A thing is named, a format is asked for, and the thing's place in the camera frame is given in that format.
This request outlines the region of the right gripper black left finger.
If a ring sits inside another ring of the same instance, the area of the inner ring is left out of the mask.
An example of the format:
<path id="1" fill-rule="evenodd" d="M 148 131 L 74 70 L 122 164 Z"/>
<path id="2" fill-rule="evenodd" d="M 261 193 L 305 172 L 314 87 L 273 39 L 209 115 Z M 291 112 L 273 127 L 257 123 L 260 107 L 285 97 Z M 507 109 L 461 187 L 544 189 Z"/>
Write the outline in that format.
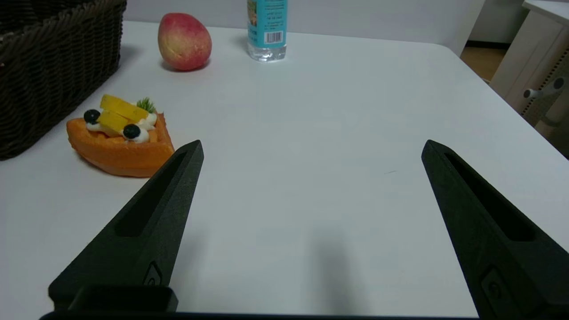
<path id="1" fill-rule="evenodd" d="M 55 311 L 174 312 L 169 288 L 204 160 L 180 147 L 49 285 Z"/>

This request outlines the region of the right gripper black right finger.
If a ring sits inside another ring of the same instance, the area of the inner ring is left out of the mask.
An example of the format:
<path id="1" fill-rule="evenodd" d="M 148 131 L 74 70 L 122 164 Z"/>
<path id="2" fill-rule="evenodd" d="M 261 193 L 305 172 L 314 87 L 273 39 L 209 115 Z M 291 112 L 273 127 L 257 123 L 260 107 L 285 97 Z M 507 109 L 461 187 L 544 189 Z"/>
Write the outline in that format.
<path id="1" fill-rule="evenodd" d="M 569 256 L 451 148 L 427 140 L 429 183 L 482 320 L 566 320 Z"/>

